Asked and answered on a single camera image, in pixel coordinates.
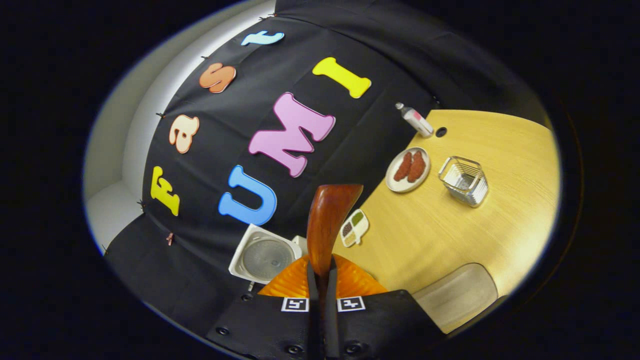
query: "blue letter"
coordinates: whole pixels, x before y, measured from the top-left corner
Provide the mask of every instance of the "blue letter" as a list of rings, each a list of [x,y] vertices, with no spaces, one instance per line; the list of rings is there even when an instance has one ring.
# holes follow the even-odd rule
[[[275,35],[265,35],[267,33],[266,30],[261,31],[257,34],[249,34],[244,40],[242,40],[242,46],[247,44],[260,44],[260,45],[269,45],[274,42],[280,41],[284,37],[284,33],[276,33]]]
[[[257,226],[269,221],[273,213],[276,212],[276,205],[278,204],[276,193],[270,187],[246,175],[240,165],[236,165],[229,175],[229,186],[235,188],[238,185],[261,197],[262,206],[256,210],[247,208],[235,201],[231,194],[226,192],[220,198],[218,212],[221,215],[230,215],[246,224]]]

